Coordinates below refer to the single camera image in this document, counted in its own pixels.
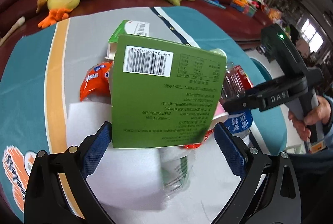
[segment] blue pen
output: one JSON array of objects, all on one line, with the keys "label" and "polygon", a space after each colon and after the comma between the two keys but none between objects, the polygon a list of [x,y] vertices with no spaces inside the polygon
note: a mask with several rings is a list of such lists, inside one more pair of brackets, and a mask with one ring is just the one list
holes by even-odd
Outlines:
[{"label": "blue pen", "polygon": [[209,4],[213,4],[213,5],[215,5],[215,6],[219,7],[219,8],[225,9],[225,6],[223,6],[222,4],[219,4],[216,1],[212,1],[212,0],[203,0],[203,1],[208,2]]}]

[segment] cardboard box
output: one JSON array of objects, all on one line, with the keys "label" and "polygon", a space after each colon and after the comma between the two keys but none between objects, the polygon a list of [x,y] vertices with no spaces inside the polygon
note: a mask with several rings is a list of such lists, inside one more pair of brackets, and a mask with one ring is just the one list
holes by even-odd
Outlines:
[{"label": "cardboard box", "polygon": [[225,65],[221,54],[120,34],[109,74],[113,147],[202,142],[212,120],[224,120],[227,115],[222,107],[222,112],[215,112]]},{"label": "cardboard box", "polygon": [[105,59],[113,60],[117,51],[118,35],[127,33],[140,36],[149,36],[149,22],[123,20],[109,39],[108,51]]}]

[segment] orange duck feet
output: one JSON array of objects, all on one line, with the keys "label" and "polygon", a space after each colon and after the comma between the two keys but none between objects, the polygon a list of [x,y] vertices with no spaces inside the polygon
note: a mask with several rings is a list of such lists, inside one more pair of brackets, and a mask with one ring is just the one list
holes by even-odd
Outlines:
[{"label": "orange duck feet", "polygon": [[67,19],[69,17],[68,13],[71,11],[66,8],[51,9],[49,15],[38,24],[38,27],[44,29],[56,24],[58,21]]}]

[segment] water bottle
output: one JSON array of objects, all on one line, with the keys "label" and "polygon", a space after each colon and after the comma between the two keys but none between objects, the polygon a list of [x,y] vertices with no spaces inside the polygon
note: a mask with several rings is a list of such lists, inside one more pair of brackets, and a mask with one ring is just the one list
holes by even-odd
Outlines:
[{"label": "water bottle", "polygon": [[[235,66],[232,62],[227,63],[224,82],[222,85],[221,104],[236,97],[243,91],[253,87],[249,77],[245,74],[241,66]],[[247,145],[249,144],[249,129],[252,125],[253,118],[251,110],[244,109],[229,114],[224,125],[230,133],[236,137],[240,137]]]}]

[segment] orange snack bag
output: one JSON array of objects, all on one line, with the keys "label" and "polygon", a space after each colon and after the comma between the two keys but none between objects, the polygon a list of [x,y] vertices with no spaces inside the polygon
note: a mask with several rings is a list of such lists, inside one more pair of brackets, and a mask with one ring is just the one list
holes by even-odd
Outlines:
[{"label": "orange snack bag", "polygon": [[197,149],[198,147],[200,147],[201,144],[203,144],[206,141],[206,139],[208,139],[209,135],[212,133],[214,133],[214,128],[210,129],[206,132],[205,137],[201,143],[184,145],[184,148],[185,149]]},{"label": "orange snack bag", "polygon": [[80,87],[80,101],[89,94],[110,96],[109,70],[113,62],[105,62],[89,69]]}]

